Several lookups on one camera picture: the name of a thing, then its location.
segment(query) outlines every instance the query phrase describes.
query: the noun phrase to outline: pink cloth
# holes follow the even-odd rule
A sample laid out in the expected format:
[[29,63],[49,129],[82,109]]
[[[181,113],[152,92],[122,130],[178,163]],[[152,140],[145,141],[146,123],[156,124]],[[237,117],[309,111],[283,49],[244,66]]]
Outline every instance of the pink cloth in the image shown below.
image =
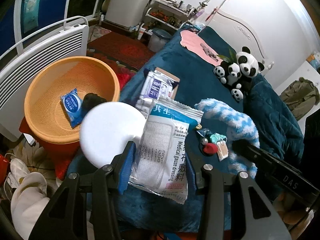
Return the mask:
[[222,59],[217,57],[217,53],[209,47],[197,34],[190,31],[182,31],[180,44],[188,50],[196,53],[199,57],[204,59],[206,62],[220,66]]

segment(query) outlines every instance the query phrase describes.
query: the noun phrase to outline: basket rim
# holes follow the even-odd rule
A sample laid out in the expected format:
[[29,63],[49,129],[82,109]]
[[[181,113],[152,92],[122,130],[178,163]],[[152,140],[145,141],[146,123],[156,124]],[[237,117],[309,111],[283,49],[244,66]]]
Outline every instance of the basket rim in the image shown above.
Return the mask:
[[57,63],[64,64],[64,63],[74,62],[74,61],[88,62],[88,63],[92,63],[93,61],[95,61],[98,63],[97,67],[100,67],[104,70],[108,70],[111,73],[111,76],[112,76],[114,84],[115,84],[115,92],[113,94],[112,102],[119,101],[119,98],[120,98],[119,80],[116,76],[116,73],[112,70],[112,68],[108,64],[104,63],[103,61],[98,60],[93,57],[74,56],[74,57],[67,57],[67,58],[59,59],[55,62],[52,62],[47,67],[45,67],[43,70],[41,70],[36,75],[36,77],[33,79],[33,81],[31,82],[31,84],[27,90],[25,100],[24,100],[24,114],[25,114],[27,124],[30,127],[31,131],[35,134],[35,136],[37,136],[39,139],[41,139],[45,142],[53,143],[53,144],[70,144],[70,143],[75,143],[75,142],[79,141],[79,132],[72,134],[72,135],[53,136],[53,135],[46,134],[43,131],[39,130],[37,127],[35,127],[33,125],[33,122],[30,118],[30,108],[29,108],[29,102],[30,102],[29,98],[31,97],[31,90],[37,84],[38,80],[40,80],[42,78],[42,76],[48,71],[48,69],[50,67],[56,65]]

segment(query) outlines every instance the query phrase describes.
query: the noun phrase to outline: blue and white plush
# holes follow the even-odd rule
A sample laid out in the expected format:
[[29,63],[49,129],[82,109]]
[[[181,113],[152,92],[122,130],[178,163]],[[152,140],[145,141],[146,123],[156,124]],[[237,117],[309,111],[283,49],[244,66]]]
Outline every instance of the blue and white plush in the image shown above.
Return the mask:
[[258,130],[249,116],[240,113],[226,103],[216,99],[203,99],[195,108],[204,112],[204,118],[218,119],[228,125],[227,129],[227,147],[229,150],[229,171],[237,174],[240,171],[246,171],[254,178],[257,173],[257,167],[246,158],[235,154],[232,150],[232,142],[235,140],[246,139],[256,147],[260,146]]

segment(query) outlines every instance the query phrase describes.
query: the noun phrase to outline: white round lid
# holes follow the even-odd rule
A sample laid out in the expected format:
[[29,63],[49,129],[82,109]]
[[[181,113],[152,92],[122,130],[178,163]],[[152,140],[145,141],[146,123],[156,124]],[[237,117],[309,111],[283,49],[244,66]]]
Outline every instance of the white round lid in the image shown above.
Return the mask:
[[80,146],[89,162],[97,168],[111,164],[121,154],[128,141],[138,146],[146,119],[121,102],[107,102],[90,110],[80,129]]

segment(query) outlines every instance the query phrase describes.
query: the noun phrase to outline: silver screw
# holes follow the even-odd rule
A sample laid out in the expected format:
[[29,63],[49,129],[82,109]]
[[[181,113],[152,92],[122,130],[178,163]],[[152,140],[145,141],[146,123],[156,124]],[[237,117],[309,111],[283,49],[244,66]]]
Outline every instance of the silver screw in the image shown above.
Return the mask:
[[206,171],[212,171],[213,166],[212,166],[211,164],[205,164],[205,165],[203,165],[203,168],[204,168]]
[[202,144],[202,145],[206,145],[206,144],[208,144],[208,142],[209,142],[209,141],[208,141],[207,138],[202,138],[202,139],[201,139],[201,144]]
[[248,173],[246,173],[245,171],[241,171],[239,173],[240,177],[243,178],[243,179],[246,179],[247,177],[249,177]]
[[104,166],[102,167],[102,169],[103,169],[104,171],[111,171],[111,170],[112,170],[112,166],[111,166],[110,164],[107,164],[107,165],[104,165]]
[[68,176],[69,179],[75,179],[76,177],[77,177],[77,174],[75,172],[70,173]]

